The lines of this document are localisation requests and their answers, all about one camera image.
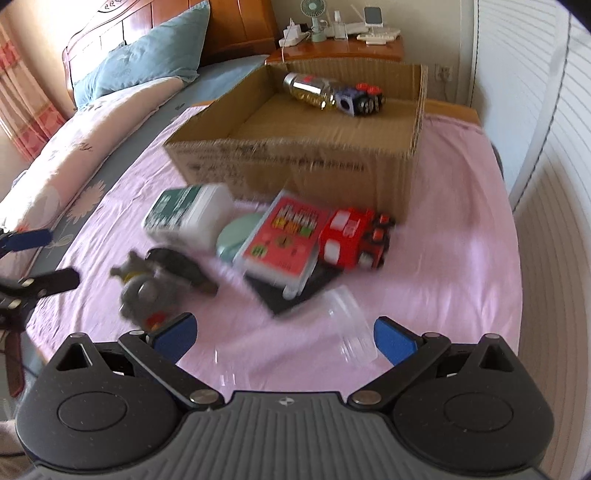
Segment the red fire truck toy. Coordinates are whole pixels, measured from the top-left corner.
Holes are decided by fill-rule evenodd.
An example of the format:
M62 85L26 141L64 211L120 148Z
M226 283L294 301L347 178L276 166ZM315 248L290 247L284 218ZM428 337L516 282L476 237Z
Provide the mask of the red fire truck toy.
M394 225L389 214L372 209L336 210L318 236L318 258L342 271L381 269Z

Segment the blue pillow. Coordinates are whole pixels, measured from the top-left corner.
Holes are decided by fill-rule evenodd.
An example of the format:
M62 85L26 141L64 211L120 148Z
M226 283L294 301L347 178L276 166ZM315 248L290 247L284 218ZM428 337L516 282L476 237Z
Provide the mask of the blue pillow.
M105 57L73 89L77 108L102 96L152 80L177 77L197 80L211 4L201 1Z

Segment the wooden nightstand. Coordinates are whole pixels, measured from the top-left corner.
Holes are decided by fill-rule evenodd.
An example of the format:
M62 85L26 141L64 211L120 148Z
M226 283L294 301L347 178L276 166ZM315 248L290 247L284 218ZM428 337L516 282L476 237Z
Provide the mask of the wooden nightstand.
M368 45L356 39L329 39L324 42L305 40L293 47L277 49L266 58L266 64L321 58L356 57L402 62L405 59L403 39L399 37L394 42L388 42L385 45Z

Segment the pink curtain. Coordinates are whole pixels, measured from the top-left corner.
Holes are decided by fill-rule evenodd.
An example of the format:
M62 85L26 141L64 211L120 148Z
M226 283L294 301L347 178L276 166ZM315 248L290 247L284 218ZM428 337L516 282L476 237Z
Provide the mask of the pink curtain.
M1 129L23 160L31 164L72 116L50 99L1 19Z

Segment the clear plastic cup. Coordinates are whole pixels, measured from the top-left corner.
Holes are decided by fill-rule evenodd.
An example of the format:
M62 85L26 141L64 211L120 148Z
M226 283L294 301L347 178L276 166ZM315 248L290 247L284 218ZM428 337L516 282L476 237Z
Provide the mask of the clear plastic cup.
M373 328L352 292L345 285L322 295L332 326L339 336L339 349L348 363L365 366L378 358Z

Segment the red label plastic card case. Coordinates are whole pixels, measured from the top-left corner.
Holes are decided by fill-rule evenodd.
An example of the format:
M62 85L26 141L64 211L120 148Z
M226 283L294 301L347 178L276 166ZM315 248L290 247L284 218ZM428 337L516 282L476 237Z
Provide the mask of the red label plastic card case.
M280 191L233 265L274 286L301 290L318 261L318 236L332 210Z

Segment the cardboard box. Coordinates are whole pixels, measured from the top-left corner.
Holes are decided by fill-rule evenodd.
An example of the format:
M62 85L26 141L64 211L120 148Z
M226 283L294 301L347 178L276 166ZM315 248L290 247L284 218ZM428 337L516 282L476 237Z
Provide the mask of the cardboard box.
M287 73L382 89L368 117L322 110L287 93ZM428 70L370 58L270 63L188 119L164 148L189 184L224 183L239 200L281 190L332 207L367 207L405 222L415 179Z

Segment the grey spiky robot toy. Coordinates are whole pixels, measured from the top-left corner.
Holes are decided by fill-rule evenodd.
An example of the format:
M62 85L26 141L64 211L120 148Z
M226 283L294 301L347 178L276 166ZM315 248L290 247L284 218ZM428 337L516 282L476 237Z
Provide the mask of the grey spiky robot toy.
M110 269L122 281L120 315L146 332L159 328L175 311L185 282L160 263L130 250L125 261Z

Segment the white smart display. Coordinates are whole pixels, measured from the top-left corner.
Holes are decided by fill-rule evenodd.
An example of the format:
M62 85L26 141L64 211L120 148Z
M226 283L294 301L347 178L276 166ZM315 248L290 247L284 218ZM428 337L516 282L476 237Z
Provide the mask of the white smart display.
M383 27L384 18L382 9L377 6L366 6L363 9L363 21L365 21L365 24L369 28Z

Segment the white louvered closet door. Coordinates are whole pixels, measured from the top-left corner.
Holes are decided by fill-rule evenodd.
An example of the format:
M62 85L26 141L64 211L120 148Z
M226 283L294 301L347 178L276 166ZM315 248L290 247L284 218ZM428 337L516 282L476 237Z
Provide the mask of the white louvered closet door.
M475 5L471 103L504 166L523 279L520 357L555 427L555 479L590 471L590 33L556 1Z

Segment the black cube toy red buttons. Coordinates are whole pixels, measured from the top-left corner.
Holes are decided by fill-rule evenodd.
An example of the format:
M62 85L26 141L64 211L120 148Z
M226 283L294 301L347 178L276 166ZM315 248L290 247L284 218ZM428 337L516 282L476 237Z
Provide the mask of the black cube toy red buttons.
M385 104L383 90L368 83L357 83L335 91L335 102L342 112L353 117L365 117L379 113Z

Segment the teal egg-shaped case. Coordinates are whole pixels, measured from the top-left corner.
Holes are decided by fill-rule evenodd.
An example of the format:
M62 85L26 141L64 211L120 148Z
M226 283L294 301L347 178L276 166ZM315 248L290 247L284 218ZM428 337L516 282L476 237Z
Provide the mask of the teal egg-shaped case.
M216 239L216 255L221 261L231 264L245 240L256 229L263 213L253 212L233 219L224 226Z

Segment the white green medical bottle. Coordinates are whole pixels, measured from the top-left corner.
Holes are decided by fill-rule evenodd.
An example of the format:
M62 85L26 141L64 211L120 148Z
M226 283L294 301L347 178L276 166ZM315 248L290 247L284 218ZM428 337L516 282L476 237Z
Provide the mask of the white green medical bottle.
M235 198L224 183L167 189L146 213L142 229L157 243L213 252L234 207Z

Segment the clear bottle gold contents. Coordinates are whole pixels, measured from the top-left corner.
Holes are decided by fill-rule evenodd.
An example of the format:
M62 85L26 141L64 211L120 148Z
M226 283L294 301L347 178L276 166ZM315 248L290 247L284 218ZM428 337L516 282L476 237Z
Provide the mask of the clear bottle gold contents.
M335 108L335 94L344 90L346 85L331 78L290 72L283 78L283 87L297 100L327 110Z

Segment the black digital timer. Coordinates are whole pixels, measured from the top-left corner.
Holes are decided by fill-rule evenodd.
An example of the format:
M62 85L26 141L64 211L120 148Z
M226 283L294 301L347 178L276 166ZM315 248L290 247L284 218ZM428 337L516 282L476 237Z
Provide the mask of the black digital timer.
M245 282L256 292L259 300L273 313L273 316L277 316L293 310L301 303L307 302L322 292L329 283L340 275L342 275L342 270L338 268L317 264L301 290L274 286L251 275L245 275Z

